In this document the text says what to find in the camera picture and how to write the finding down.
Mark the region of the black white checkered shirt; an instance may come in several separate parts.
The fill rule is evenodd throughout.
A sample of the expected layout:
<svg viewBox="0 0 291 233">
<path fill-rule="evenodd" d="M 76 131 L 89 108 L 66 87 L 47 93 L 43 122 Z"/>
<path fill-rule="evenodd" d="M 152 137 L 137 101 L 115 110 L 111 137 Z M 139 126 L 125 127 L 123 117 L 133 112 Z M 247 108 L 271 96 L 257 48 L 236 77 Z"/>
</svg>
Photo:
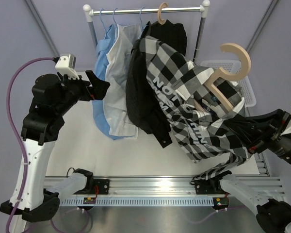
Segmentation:
<svg viewBox="0 0 291 233">
<path fill-rule="evenodd" d="M 219 78 L 215 85 L 232 103 L 228 111 L 204 86 L 213 73 L 210 67 L 196 65 L 167 44 L 151 36 L 140 40 L 140 52 L 145 56 L 146 80 L 150 84 L 165 65 L 174 74 L 168 77 L 173 93 L 167 103 L 174 107 L 162 107 L 171 131 L 185 154 L 194 163 L 227 154 L 228 160 L 195 176 L 196 180 L 208 180 L 236 166 L 244 164 L 250 155 L 224 121 L 245 114 L 243 90 L 236 82 Z"/>
</svg>

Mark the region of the wooden hanger of checkered shirt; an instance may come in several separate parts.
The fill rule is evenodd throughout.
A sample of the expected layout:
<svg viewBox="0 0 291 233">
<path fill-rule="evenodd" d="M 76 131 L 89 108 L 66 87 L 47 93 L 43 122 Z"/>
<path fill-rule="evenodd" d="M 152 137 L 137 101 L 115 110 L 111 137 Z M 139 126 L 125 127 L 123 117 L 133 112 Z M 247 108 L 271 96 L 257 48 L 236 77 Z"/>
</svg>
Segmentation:
<svg viewBox="0 0 291 233">
<path fill-rule="evenodd" d="M 222 52 L 228 52 L 237 55 L 241 63 L 241 67 L 239 71 L 235 74 L 226 71 L 222 67 L 216 69 L 211 74 L 211 76 L 205 81 L 204 86 L 207 87 L 209 91 L 215 95 L 215 97 L 228 111 L 231 111 L 233 109 L 233 105 L 224 96 L 224 94 L 214 85 L 214 82 L 218 78 L 222 78 L 230 82 L 236 82 L 245 78 L 251 70 L 251 58 L 248 52 L 243 47 L 235 43 L 224 43 L 220 46 L 220 50 Z"/>
</svg>

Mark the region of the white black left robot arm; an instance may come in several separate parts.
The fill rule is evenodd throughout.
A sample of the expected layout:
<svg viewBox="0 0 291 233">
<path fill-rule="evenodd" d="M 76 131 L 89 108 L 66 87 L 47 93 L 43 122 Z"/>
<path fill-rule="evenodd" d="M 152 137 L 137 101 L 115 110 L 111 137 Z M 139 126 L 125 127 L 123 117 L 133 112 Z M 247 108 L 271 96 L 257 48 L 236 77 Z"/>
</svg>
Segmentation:
<svg viewBox="0 0 291 233">
<path fill-rule="evenodd" d="M 97 191 L 93 173 L 76 169 L 72 175 L 51 188 L 44 188 L 49 158 L 64 125 L 63 116 L 78 102 L 104 99 L 110 83 L 91 70 L 88 80 L 78 75 L 45 74 L 32 87 L 33 99 L 23 120 L 20 142 L 26 158 L 13 196 L 0 205 L 2 213 L 20 215 L 30 223 L 52 219 L 62 201 L 74 194 Z"/>
</svg>

